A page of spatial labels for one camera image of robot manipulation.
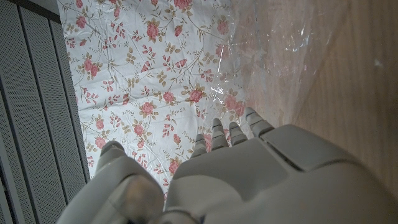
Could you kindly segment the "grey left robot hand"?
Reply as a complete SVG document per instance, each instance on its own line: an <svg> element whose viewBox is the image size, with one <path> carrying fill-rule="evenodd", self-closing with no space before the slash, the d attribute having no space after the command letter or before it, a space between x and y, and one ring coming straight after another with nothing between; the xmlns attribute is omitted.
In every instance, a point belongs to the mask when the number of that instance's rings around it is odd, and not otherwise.
<svg viewBox="0 0 398 224"><path fill-rule="evenodd" d="M293 125L244 111L253 138L213 120L163 193L122 145L104 145L95 176L60 223L396 223L397 200L357 159Z"/></svg>

